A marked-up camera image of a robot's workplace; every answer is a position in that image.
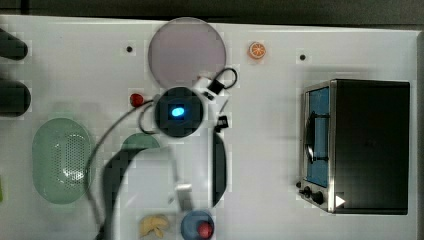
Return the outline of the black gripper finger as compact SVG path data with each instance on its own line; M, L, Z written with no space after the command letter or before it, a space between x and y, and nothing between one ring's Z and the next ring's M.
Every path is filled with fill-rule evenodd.
M214 130L217 133L220 133L222 129L226 129L229 127L228 117L225 115L219 116L217 120L217 124Z

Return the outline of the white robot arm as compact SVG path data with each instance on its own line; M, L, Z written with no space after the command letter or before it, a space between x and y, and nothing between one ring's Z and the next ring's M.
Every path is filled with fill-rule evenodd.
M153 101L151 137L157 147L120 150L102 171L105 220L98 240L136 240L141 219L210 210L227 188L221 129L225 90L175 87Z

